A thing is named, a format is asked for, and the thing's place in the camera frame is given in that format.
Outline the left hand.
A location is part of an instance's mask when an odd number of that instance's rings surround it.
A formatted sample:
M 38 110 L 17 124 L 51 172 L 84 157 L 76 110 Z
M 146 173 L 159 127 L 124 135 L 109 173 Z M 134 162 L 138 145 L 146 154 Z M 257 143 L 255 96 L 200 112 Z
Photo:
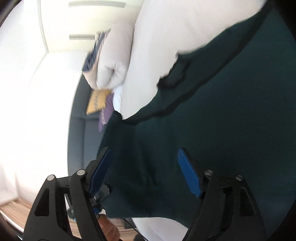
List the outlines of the left hand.
M 99 218 L 97 219 L 99 226 L 101 227 L 103 234 L 105 235 L 108 241 L 119 241 L 120 240 L 120 233 L 116 225 L 114 225 L 110 219 L 104 215 L 100 214 Z

